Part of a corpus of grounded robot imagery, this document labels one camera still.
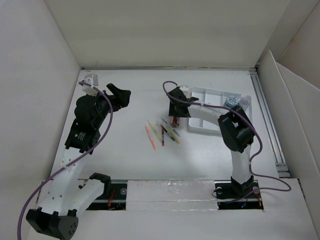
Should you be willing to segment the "pink capped marker case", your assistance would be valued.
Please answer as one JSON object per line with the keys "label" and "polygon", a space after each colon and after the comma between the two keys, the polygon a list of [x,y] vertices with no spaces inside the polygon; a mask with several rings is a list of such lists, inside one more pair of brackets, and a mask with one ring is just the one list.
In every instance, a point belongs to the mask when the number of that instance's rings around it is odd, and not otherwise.
{"label": "pink capped marker case", "polygon": [[179,117],[176,117],[176,116],[173,116],[173,117],[172,117],[171,126],[172,126],[173,128],[179,127],[179,126],[180,126],[180,118],[179,118]]}

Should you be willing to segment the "blue gel pen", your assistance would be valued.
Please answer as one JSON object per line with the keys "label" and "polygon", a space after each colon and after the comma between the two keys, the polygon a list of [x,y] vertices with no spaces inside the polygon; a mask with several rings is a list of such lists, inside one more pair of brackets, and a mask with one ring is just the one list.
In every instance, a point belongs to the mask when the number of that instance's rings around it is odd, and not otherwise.
{"label": "blue gel pen", "polygon": [[172,130],[178,137],[180,137],[180,134],[166,120],[164,120],[163,118],[161,118],[161,120],[170,130]]}

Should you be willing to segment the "red gel pen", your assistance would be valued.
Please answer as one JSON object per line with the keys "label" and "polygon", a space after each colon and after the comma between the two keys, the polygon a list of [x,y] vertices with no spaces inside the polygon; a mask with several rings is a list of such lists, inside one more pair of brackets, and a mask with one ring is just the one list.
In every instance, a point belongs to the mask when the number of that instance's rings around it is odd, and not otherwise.
{"label": "red gel pen", "polygon": [[165,146],[165,131],[162,126],[160,126],[161,129],[161,145],[164,147]]}

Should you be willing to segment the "short yellow highlighter pen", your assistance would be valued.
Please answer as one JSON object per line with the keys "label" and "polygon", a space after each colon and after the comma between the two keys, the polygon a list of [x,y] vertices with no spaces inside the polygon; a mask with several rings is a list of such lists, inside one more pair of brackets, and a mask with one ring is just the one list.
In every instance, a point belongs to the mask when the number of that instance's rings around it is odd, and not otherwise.
{"label": "short yellow highlighter pen", "polygon": [[175,135],[174,131],[169,128],[168,126],[166,127],[168,132],[172,135],[172,137],[174,138],[174,140],[176,141],[177,144],[180,144],[180,140],[179,138]]}

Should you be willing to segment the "orange highlighter pen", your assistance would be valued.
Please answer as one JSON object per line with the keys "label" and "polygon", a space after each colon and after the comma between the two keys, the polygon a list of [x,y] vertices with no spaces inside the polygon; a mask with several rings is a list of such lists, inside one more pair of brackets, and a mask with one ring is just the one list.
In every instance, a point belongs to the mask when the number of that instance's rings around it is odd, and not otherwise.
{"label": "orange highlighter pen", "polygon": [[154,140],[153,140],[153,138],[151,136],[149,128],[146,125],[144,126],[144,128],[145,128],[145,131],[146,131],[146,133],[148,135],[148,139],[149,139],[149,141],[150,141],[150,143],[152,145],[153,150],[156,151],[156,144],[155,144],[155,142],[154,142]]}

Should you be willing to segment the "blue patterned round tin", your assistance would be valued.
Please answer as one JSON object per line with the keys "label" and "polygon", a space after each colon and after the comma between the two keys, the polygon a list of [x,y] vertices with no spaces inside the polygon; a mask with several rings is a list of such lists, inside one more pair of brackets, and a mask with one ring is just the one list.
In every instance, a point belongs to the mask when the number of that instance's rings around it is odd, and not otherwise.
{"label": "blue patterned round tin", "polygon": [[227,96],[224,101],[224,106],[227,108],[234,108],[239,104],[239,99],[235,95]]}

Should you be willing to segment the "black gel pen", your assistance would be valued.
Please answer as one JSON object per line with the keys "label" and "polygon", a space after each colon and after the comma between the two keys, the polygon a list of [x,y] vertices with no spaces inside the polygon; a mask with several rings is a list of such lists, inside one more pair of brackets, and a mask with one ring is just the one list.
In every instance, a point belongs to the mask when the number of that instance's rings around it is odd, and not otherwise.
{"label": "black gel pen", "polygon": [[172,134],[168,132],[162,124],[160,125],[160,127],[172,141],[175,141],[175,138],[172,136]]}

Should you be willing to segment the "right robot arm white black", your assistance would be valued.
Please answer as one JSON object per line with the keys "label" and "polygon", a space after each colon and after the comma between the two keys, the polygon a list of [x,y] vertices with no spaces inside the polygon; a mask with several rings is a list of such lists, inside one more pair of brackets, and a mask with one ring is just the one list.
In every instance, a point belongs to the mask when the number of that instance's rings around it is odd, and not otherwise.
{"label": "right robot arm white black", "polygon": [[255,136],[245,111],[238,105],[233,108],[212,107],[199,102],[196,97],[187,98],[178,86],[166,95],[170,100],[170,116],[201,119],[219,127],[223,142],[231,152],[231,198],[245,196],[254,182],[250,171],[250,153]]}

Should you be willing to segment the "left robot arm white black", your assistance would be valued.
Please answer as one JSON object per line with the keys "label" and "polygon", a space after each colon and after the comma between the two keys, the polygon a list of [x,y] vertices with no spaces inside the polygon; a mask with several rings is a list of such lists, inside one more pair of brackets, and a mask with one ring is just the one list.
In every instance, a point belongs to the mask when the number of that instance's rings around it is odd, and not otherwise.
{"label": "left robot arm white black", "polygon": [[100,127],[107,116],[126,108],[130,103],[130,90],[107,84],[111,91],[81,82],[86,93],[76,101],[75,119],[65,142],[61,167],[49,181],[49,191],[36,209],[29,209],[26,220],[40,234],[58,240],[70,240],[78,227],[80,215],[97,198],[113,197],[110,176],[93,173],[84,186],[78,186],[79,176],[94,149],[106,137]]}

